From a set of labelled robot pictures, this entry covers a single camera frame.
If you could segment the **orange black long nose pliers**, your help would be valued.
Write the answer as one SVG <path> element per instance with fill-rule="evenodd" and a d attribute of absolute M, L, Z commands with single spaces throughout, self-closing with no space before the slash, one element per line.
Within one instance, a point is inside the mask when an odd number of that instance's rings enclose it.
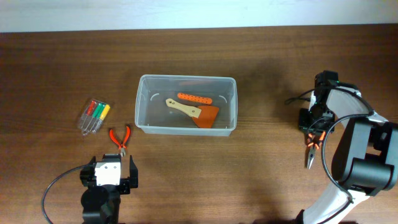
<path fill-rule="evenodd" d="M 308 133 L 306 136 L 306 147 L 308 149 L 307 154 L 307 169 L 312 167 L 315 159 L 316 151 L 319 150 L 323 144 L 326 132 L 323 131 L 321 135 L 317 136 L 313 133 Z"/>

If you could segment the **wooden handled orange scraper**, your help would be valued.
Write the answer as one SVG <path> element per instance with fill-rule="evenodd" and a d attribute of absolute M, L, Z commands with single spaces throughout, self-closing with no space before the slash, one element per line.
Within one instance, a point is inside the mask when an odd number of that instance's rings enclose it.
<path fill-rule="evenodd" d="M 185 113 L 187 116 L 191 117 L 193 122 L 199 128 L 212 128 L 213 123 L 219 112 L 219 108 L 216 106 L 188 106 L 183 105 L 171 98 L 166 99 L 166 105 L 169 108 L 173 108 Z"/>

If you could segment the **orange socket bit holder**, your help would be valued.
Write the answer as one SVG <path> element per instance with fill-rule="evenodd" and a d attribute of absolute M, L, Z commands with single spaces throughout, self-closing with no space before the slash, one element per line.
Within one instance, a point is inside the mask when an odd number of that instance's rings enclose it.
<path fill-rule="evenodd" d="M 195 103 L 201 103 L 204 105 L 211 105 L 213 102 L 213 100 L 211 98 L 207 98 L 204 96 L 189 95 L 186 93 L 177 93 L 177 97 L 181 100 L 191 101 L 191 102 L 195 102 Z"/>

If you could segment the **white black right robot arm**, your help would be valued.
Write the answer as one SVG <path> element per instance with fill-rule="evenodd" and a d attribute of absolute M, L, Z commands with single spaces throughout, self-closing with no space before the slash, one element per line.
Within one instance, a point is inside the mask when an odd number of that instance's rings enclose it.
<path fill-rule="evenodd" d="M 330 184 L 318 200 L 301 210 L 296 223 L 339 223 L 355 206 L 397 183 L 397 124 L 376 113 L 354 84 L 336 72 L 315 76 L 315 86 L 295 100 L 309 102 L 299 111 L 305 136 L 306 167 L 316 152 Z"/>

